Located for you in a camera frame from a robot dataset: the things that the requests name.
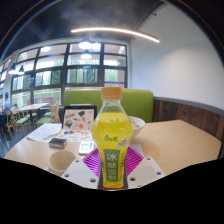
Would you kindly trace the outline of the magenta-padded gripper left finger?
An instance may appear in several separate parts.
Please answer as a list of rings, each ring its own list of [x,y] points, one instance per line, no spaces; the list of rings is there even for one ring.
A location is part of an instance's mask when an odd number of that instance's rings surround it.
[[[100,158],[97,149],[83,159],[75,159],[62,177],[84,188],[97,189],[100,177]]]

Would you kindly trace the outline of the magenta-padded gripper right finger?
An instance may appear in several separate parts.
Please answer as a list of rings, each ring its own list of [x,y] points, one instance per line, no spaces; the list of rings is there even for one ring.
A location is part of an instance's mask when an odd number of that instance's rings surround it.
[[[126,189],[140,188],[165,177],[164,172],[152,157],[143,156],[140,145],[133,145],[128,148],[125,175]]]

